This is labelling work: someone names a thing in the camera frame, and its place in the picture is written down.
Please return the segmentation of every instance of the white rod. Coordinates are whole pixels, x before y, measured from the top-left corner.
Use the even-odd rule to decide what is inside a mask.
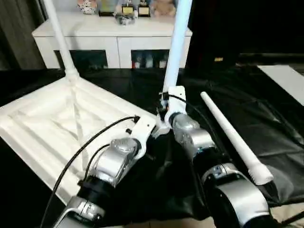
[[[66,76],[69,80],[73,81],[79,77],[79,73],[77,69],[74,66],[71,54],[69,52],[69,49],[67,48],[67,43],[65,40],[65,37],[62,33],[62,29],[56,14],[56,9],[54,7],[52,0],[44,0],[44,4],[47,10],[48,17],[51,21],[51,24],[53,26],[53,30],[55,32],[55,36],[57,39],[57,42],[59,44],[59,51],[63,60],[63,63],[65,65],[66,69]]]
[[[256,185],[263,185],[273,180],[269,169],[260,162],[250,147],[234,129],[206,92],[200,94],[215,119],[231,141],[239,156],[248,168],[248,172]]]
[[[167,92],[168,87],[175,86],[177,82],[181,55],[184,48],[185,35],[188,28],[191,5],[192,0],[178,1],[166,76],[162,89],[163,92]]]

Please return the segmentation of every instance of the trophy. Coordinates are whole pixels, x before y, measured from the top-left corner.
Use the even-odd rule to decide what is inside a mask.
[[[138,6],[138,16],[139,17],[149,17],[150,16],[150,8],[146,0],[141,0]]]
[[[122,5],[122,13],[124,15],[134,14],[132,0],[125,0],[125,4]]]

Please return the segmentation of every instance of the screw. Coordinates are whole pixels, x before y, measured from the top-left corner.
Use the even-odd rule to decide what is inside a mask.
[[[125,130],[125,132],[127,132],[128,134],[131,134],[132,130],[130,128],[128,128],[127,130]]]

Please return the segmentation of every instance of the curtain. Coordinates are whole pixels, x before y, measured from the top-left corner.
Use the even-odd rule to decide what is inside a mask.
[[[0,0],[0,70],[45,68],[31,34],[44,20],[37,0]]]

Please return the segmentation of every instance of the black cable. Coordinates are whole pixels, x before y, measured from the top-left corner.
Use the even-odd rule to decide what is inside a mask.
[[[290,223],[293,223],[293,222],[295,222],[297,220],[300,220],[302,218],[304,218],[304,211],[302,211],[302,212],[300,212],[300,213],[282,221],[281,225],[282,225],[282,227],[285,227],[285,226],[289,225]]]
[[[109,126],[106,126],[104,129],[102,129],[101,131],[99,131],[98,133],[96,133],[92,138],[90,138],[74,155],[73,157],[68,161],[68,163],[66,164],[66,166],[63,168],[60,176],[58,177],[55,185],[54,185],[54,188],[53,188],[53,191],[51,193],[51,196],[47,202],[47,207],[44,211],[44,214],[43,214],[43,217],[42,217],[42,220],[41,220],[41,223],[40,223],[40,228],[43,228],[43,224],[44,224],[44,221],[45,221],[45,218],[47,216],[47,212],[48,212],[48,208],[52,202],[52,199],[53,197],[55,196],[55,193],[59,187],[59,184],[63,178],[63,176],[65,175],[67,169],[69,168],[69,166],[72,164],[72,162],[76,159],[76,157],[85,149],[85,147],[88,146],[88,144],[90,144],[94,139],[96,139],[98,136],[100,136],[102,133],[104,133],[105,131],[109,130],[111,127],[115,126],[116,124],[122,122],[122,121],[125,121],[125,120],[130,120],[130,119],[134,119],[136,120],[136,118],[138,118],[138,116],[129,116],[129,117],[125,117],[125,118],[122,118],[120,120],[117,120],[116,122],[110,124]]]
[[[87,178],[87,175],[88,175],[88,173],[89,173],[90,166],[91,166],[91,163],[92,163],[94,157],[96,157],[96,155],[98,154],[98,152],[100,152],[103,148],[105,148],[105,147],[107,147],[107,146],[109,146],[109,145],[110,145],[110,144],[107,144],[107,145],[104,145],[104,146],[100,147],[100,148],[93,154],[93,156],[91,157],[89,163],[87,164],[87,167],[86,167],[86,170],[85,170],[84,181],[85,181],[86,178]]]

